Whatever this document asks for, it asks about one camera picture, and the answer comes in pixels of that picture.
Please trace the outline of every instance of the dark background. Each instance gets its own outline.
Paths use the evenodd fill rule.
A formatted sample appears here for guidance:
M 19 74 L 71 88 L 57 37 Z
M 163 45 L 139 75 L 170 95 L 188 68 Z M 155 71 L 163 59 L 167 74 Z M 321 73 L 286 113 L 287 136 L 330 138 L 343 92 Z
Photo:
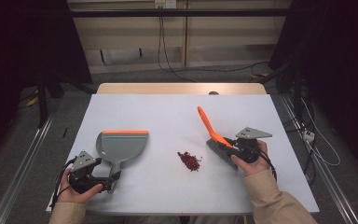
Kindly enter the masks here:
M 286 18 L 269 66 L 279 68 L 294 57 L 302 82 L 358 160 L 358 1 L 326 0 L 311 5 L 310 1 L 296 0 L 292 7 L 314 8 L 314 17 Z M 298 53 L 304 35 L 310 36 Z M 283 72 L 283 85 L 292 86 L 294 72 Z
M 64 0 L 0 1 L 0 139 L 5 134 L 20 92 L 36 77 L 60 81 L 52 72 L 91 83 L 90 71 L 74 22 L 44 15 L 69 11 Z

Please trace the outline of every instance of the red crumbs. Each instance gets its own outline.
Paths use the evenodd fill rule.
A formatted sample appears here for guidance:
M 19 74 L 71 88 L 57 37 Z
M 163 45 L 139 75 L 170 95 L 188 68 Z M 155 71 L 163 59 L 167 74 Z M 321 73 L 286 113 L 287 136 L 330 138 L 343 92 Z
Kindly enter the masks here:
M 178 156 L 190 171 L 199 170 L 200 168 L 199 160 L 197 160 L 195 156 L 191 156 L 190 153 L 188 152 L 185 152 L 183 154 L 178 152 Z

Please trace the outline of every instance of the hand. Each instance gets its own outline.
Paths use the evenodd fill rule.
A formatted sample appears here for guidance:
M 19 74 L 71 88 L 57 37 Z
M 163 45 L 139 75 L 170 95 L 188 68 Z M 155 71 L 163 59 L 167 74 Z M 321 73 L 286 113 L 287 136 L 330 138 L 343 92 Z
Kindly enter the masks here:
M 261 150 L 268 154 L 267 143 L 261 140 L 257 140 L 257 143 L 260 145 Z M 269 170 L 269 164 L 261 157 L 259 157 L 257 161 L 253 163 L 247 163 L 235 155 L 232 155 L 231 159 L 245 172 L 246 175 L 254 175 L 256 173 Z
M 58 197 L 57 203 L 86 203 L 90 198 L 94 197 L 103 188 L 102 184 L 98 184 L 89 189 L 88 191 L 79 194 L 70 187 L 70 184 L 68 182 L 68 175 L 70 173 L 70 169 L 66 169 L 63 173 L 60 183 L 60 190 L 63 190 L 63 192 L 60 194 L 60 197 Z

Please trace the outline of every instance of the gray plastic part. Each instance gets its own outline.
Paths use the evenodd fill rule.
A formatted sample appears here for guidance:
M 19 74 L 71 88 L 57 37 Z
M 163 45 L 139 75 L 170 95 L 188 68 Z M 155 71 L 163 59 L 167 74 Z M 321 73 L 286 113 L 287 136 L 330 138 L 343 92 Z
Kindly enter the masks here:
M 236 136 L 239 138 L 244 138 L 244 139 L 255 139 L 255 138 L 272 137 L 272 134 L 258 131 L 257 129 L 246 127 L 242 131 L 237 133 Z
M 110 174 L 121 170 L 121 163 L 137 157 L 145 148 L 148 133 L 100 133 L 97 137 L 97 152 L 106 161 L 112 162 Z M 116 188 L 117 181 L 108 192 Z
M 79 156 L 76 158 L 74 165 L 72 166 L 72 172 L 79 170 L 83 167 L 89 166 L 95 163 L 95 159 L 91 157 L 85 150 L 81 151 Z
M 230 156 L 225 152 L 225 150 L 220 149 L 219 144 L 216 143 L 212 138 L 206 141 L 206 145 L 217 155 L 219 156 L 223 161 L 225 161 L 231 168 L 234 170 L 238 169 L 237 164 L 234 163 L 234 161 L 231 159 Z

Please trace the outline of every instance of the electrical cable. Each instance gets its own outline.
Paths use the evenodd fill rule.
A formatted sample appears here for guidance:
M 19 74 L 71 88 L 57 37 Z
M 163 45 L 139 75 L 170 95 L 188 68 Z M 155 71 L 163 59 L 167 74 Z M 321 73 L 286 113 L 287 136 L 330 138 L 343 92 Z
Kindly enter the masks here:
M 305 141 L 302 141 L 302 142 L 303 142 L 304 148 L 307 149 L 307 145 L 306 145 Z M 313 182 L 315 181 L 315 178 L 316 178 L 316 169 L 315 169 L 315 163 L 313 162 L 313 159 L 312 159 L 312 152 L 313 152 L 313 150 L 310 150 L 308 152 L 307 163 L 303 168 L 303 174 L 305 175 L 308 170 L 309 164 L 312 163 L 313 177 L 310 178 L 310 183 L 309 183 L 310 186 L 313 184 Z
M 63 173 L 65 172 L 66 168 L 75 162 L 75 160 L 77 159 L 77 157 L 74 157 L 73 159 L 69 160 L 63 167 L 62 167 L 62 170 L 60 172 L 60 175 L 57 176 L 55 182 L 56 182 L 56 186 L 55 186 L 55 189 L 54 189 L 54 194 L 53 194 L 53 198 L 52 198 L 52 202 L 51 202 L 51 211 L 53 211 L 54 209 L 54 206 L 55 206 L 55 203 L 57 202 L 58 200 L 58 197 L 60 196 L 60 194 L 66 190 L 66 189 L 63 189 L 60 193 L 59 193 L 59 188 L 60 188 L 60 184 L 61 184 L 61 179 L 62 179 L 62 176 L 63 176 Z
M 282 126 L 283 128 L 286 128 L 287 126 L 289 126 L 296 118 L 292 118 L 292 119 L 289 119 L 285 122 L 282 123 Z
M 310 109 L 310 113 L 311 113 L 311 116 L 310 116 L 310 117 L 311 117 L 312 119 L 314 119 L 314 116 L 315 116 L 315 115 L 314 115 L 313 107 L 312 107 L 312 105 L 310 104 L 309 92 L 308 92 L 308 91 L 306 92 L 306 95 L 307 95 L 307 97 L 301 96 L 301 98 L 306 98 L 306 99 L 307 99 L 307 105 L 308 105 L 308 108 Z M 290 121 L 293 121 L 293 120 L 299 121 L 297 117 L 294 117 L 293 119 L 288 120 L 288 121 L 286 121 L 285 123 L 283 123 L 283 124 L 282 124 L 283 127 L 286 128 L 286 127 L 290 124 Z M 285 131 L 286 131 L 287 133 L 290 133 L 290 132 L 302 132 L 302 131 L 304 131 L 305 128 L 308 128 L 312 123 L 311 123 L 311 121 L 309 121 L 309 123 L 307 123 L 306 125 L 303 125 L 302 122 L 299 122 L 299 124 L 300 124 L 300 126 L 302 126 L 302 127 L 297 128 L 297 129 L 293 129 L 293 130 L 285 130 Z
M 169 72 L 172 72 L 176 77 L 179 77 L 180 79 L 183 79 L 183 80 L 186 80 L 186 81 L 189 81 L 189 82 L 196 82 L 196 81 L 194 81 L 192 79 L 189 79 L 189 78 L 186 78 L 186 77 L 180 77 L 172 70 L 171 65 L 170 65 L 170 61 L 168 60 L 167 49 L 166 49 L 166 46 L 165 46 L 164 19 L 162 17 L 159 17 L 159 42 L 158 42 L 158 66 L 159 66 L 159 68 L 161 70 L 163 70 L 163 71 L 166 71 L 165 69 L 163 69 L 161 67 L 161 63 L 159 61 L 159 51 L 160 51 L 160 48 L 161 48 L 161 37 L 162 37 L 162 42 L 163 42 L 163 45 L 164 45 L 165 59 L 167 61 L 168 67 L 170 68 Z
M 275 167 L 272 165 L 271 160 L 269 159 L 269 155 L 267 155 L 267 153 L 265 153 L 264 151 L 260 152 L 261 153 L 259 154 L 259 156 L 268 163 L 268 165 L 271 167 L 272 175 L 275 177 L 275 180 L 278 181 L 277 172 L 275 170 Z
M 71 187 L 72 187 L 72 185 L 70 185 L 70 186 L 64 188 L 63 190 L 61 190 L 60 193 L 58 193 L 57 197 L 60 197 L 60 195 L 61 195 L 64 191 L 66 191 L 67 189 L 69 189 L 69 188 L 71 188 Z
M 241 67 L 241 68 L 234 68 L 234 69 L 228 69 L 228 70 L 219 70 L 219 69 L 207 69 L 207 68 L 186 68 L 186 69 L 176 69 L 176 70 L 173 70 L 171 65 L 170 65 L 170 62 L 168 60 L 168 55 L 167 55 L 167 50 L 166 50 L 166 44 L 165 44 L 165 32 L 164 32 L 165 28 L 164 28 L 164 20 L 162 17 L 159 18 L 159 42 L 158 42 L 158 66 L 159 68 L 164 71 L 164 72 L 169 72 L 169 73 L 173 73 L 176 77 L 179 77 L 181 79 L 185 79 L 187 81 L 191 81 L 191 82 L 196 82 L 194 80 L 191 80 L 189 78 L 185 78 L 185 77 L 180 77 L 178 76 L 176 73 L 177 72 L 186 72 L 186 71 L 205 71 L 205 72 L 235 72 L 235 71 L 240 71 L 240 70 L 244 70 L 244 69 L 247 69 L 247 68 L 251 68 L 252 69 L 252 74 L 253 74 L 253 67 L 258 65 L 258 64 L 261 64 L 261 63 L 269 63 L 269 62 L 259 62 L 259 63 L 253 63 L 251 65 L 247 65 L 247 66 L 244 66 L 244 67 Z M 162 42 L 163 42 L 163 47 L 164 47 L 164 54 L 165 54 L 165 59 L 167 61 L 167 65 L 168 67 L 170 68 L 170 70 L 167 70 L 167 69 L 164 69 L 162 66 L 161 66 L 161 63 L 160 63 L 160 59 L 159 59 L 159 53 L 160 53 L 160 48 L 161 48 L 161 39 L 162 39 Z
M 336 154 L 337 156 L 337 159 L 338 159 L 338 162 L 336 163 L 332 163 L 332 162 L 329 162 L 329 161 L 326 161 L 321 154 L 319 154 L 318 152 L 315 151 L 314 147 L 310 147 L 310 149 L 315 153 L 315 155 L 321 160 L 323 161 L 324 163 L 328 164 L 328 165 L 331 165 L 331 166 L 338 166 L 341 164 L 341 158 L 339 157 L 338 153 L 336 152 L 336 150 L 334 149 L 334 147 L 327 141 L 327 139 L 324 137 L 324 135 L 321 133 L 321 131 L 319 131 L 318 127 L 316 126 L 313 118 L 311 117 L 311 113 L 310 113 L 310 110 L 308 109 L 307 107 L 307 104 L 304 102 L 304 99 L 301 98 L 301 101 L 303 102 L 304 106 L 306 107 L 307 111 L 308 111 L 308 114 L 310 115 L 310 120 L 312 121 L 313 123 L 313 126 L 315 128 L 315 130 L 321 135 L 321 137 L 324 139 L 324 141 L 332 148 L 333 152 Z
M 251 79 L 248 82 L 251 83 L 253 81 L 253 78 L 254 78 L 254 70 L 253 67 L 251 66 Z

